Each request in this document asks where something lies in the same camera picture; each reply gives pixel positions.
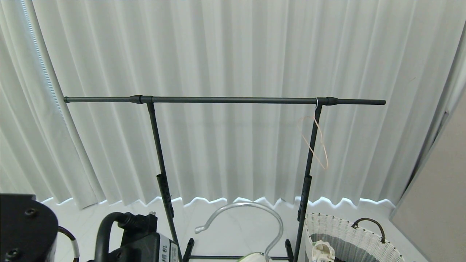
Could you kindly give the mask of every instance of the tile floor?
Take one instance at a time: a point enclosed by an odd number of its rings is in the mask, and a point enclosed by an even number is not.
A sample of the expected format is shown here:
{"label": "tile floor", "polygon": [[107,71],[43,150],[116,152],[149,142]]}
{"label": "tile floor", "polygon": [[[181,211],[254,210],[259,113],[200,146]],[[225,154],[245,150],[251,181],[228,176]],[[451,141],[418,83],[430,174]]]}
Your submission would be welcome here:
{"label": "tile floor", "polygon": [[[270,205],[266,200],[257,201]],[[147,206],[139,201],[129,206],[124,206],[121,202],[112,205],[101,203],[83,210],[78,210],[72,200],[61,205],[57,205],[54,200],[48,200],[44,204],[55,212],[60,225],[76,236],[81,253],[80,261],[85,262],[94,258],[97,229],[101,220],[111,212],[132,212],[146,215],[150,211],[155,211],[158,217],[158,232],[168,237],[171,236],[161,199],[155,199]],[[182,254],[191,237],[196,242],[193,249],[194,255],[245,255],[251,252],[264,251],[265,247],[276,236],[277,222],[272,215],[252,207],[228,210],[219,215],[207,231],[197,235],[194,234],[195,227],[204,225],[210,215],[225,204],[225,199],[213,202],[195,199],[185,205],[181,199],[173,201],[174,222]],[[282,217],[285,228],[282,240],[272,249],[270,255],[286,256],[284,248],[286,239],[290,239],[294,248],[298,227],[298,207],[298,198],[293,204],[279,200],[273,207]],[[361,200],[357,207],[345,199],[336,206],[325,199],[308,204],[308,212],[330,214],[350,221],[362,217],[373,218],[381,223],[387,239],[399,249],[407,262],[426,262],[427,260],[388,220],[393,209],[394,206],[388,201],[375,203],[370,200]],[[378,228],[370,222],[362,222],[360,226],[378,232]],[[110,237],[110,250],[119,247],[122,233],[123,231],[114,223]],[[59,234],[55,261],[70,262],[72,260],[71,244],[65,236]],[[304,261],[304,244],[301,247],[299,261]]]}

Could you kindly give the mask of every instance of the white wicker basket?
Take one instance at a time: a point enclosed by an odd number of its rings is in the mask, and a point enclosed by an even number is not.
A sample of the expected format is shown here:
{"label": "white wicker basket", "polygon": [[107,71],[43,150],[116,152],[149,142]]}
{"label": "white wicker basket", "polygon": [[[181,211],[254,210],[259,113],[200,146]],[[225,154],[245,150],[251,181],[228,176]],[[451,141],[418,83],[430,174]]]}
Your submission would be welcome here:
{"label": "white wicker basket", "polygon": [[[382,236],[358,227],[363,220],[378,225]],[[346,262],[404,262],[396,247],[385,240],[382,226],[370,218],[361,218],[351,223],[347,220],[325,214],[306,214],[306,261],[312,261],[312,242],[329,242],[335,250],[335,257]]]}

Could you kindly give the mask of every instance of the large hanger hook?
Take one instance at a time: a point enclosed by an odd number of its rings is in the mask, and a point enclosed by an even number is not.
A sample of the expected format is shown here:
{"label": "large hanger hook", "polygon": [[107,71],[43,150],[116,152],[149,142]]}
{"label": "large hanger hook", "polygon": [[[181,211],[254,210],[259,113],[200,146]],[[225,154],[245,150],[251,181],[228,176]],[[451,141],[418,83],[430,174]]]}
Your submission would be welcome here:
{"label": "large hanger hook", "polygon": [[226,206],[223,206],[219,209],[217,209],[210,217],[209,219],[207,220],[206,224],[203,225],[203,226],[200,226],[200,227],[197,227],[194,229],[194,233],[196,234],[199,234],[201,233],[202,231],[205,231],[209,228],[210,224],[212,223],[212,221],[221,213],[221,212],[224,212],[228,209],[231,209],[231,208],[235,208],[235,207],[255,207],[255,208],[260,208],[262,210],[265,210],[267,212],[269,212],[270,214],[272,214],[278,221],[279,223],[279,231],[278,231],[278,235],[275,237],[275,239],[267,246],[267,248],[265,249],[265,252],[264,252],[264,256],[265,256],[265,259],[267,262],[269,262],[269,259],[270,257],[268,256],[268,253],[270,252],[270,250],[272,250],[272,248],[278,243],[278,241],[280,241],[280,238],[281,236],[283,235],[283,221],[281,220],[281,217],[280,215],[278,215],[277,212],[275,212],[273,209],[263,205],[263,204],[259,204],[259,203],[256,203],[256,202],[238,202],[238,203],[233,203],[233,204],[229,204],[229,205],[226,205]]}

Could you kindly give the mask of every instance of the clothes hanger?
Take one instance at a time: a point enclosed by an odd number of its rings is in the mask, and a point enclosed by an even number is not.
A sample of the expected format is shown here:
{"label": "clothes hanger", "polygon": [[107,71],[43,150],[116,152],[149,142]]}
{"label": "clothes hanger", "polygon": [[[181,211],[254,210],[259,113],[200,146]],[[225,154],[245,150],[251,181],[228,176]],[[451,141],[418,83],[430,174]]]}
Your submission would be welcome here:
{"label": "clothes hanger", "polygon": [[[199,234],[201,233],[202,231],[205,231],[209,228],[210,224],[212,223],[212,221],[222,212],[228,210],[228,209],[231,209],[231,208],[235,208],[235,207],[255,207],[255,208],[259,208],[259,209],[262,209],[262,210],[265,210],[267,212],[269,212],[270,214],[272,214],[278,221],[279,223],[279,231],[278,231],[278,234],[277,236],[275,237],[275,239],[267,246],[267,248],[265,249],[265,252],[264,253],[260,253],[261,256],[265,257],[265,261],[266,262],[271,262],[272,260],[270,259],[270,256],[268,255],[268,253],[270,252],[270,250],[272,250],[272,248],[278,243],[278,241],[280,240],[281,236],[283,235],[283,221],[281,220],[281,217],[280,215],[278,215],[277,212],[275,212],[273,209],[263,205],[263,204],[259,204],[259,203],[256,203],[256,202],[237,202],[237,203],[233,203],[233,204],[229,204],[229,205],[226,205],[226,206],[223,206],[219,209],[217,209],[210,217],[209,219],[207,220],[207,222],[205,223],[205,225],[203,226],[200,226],[200,227],[197,227],[194,229],[194,233],[196,234]],[[244,258],[246,258],[247,256],[250,256],[250,255],[254,255],[254,254],[258,254],[258,253],[252,253],[252,254],[249,254],[249,255],[246,255],[244,256],[243,258],[241,258],[240,260],[243,260]]]}

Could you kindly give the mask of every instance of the horizontal bar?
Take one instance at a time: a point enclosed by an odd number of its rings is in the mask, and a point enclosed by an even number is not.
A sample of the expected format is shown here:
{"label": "horizontal bar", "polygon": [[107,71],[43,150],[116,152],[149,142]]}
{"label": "horizontal bar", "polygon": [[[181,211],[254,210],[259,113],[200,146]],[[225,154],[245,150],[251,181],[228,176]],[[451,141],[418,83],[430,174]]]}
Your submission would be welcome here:
{"label": "horizontal bar", "polygon": [[269,103],[269,104],[374,104],[383,105],[385,100],[338,99],[335,97],[65,97],[66,103],[79,102],[131,102],[131,103]]}
{"label": "horizontal bar", "polygon": [[[243,256],[236,255],[190,255],[189,259],[241,259]],[[271,256],[272,260],[288,260],[287,256]]]}

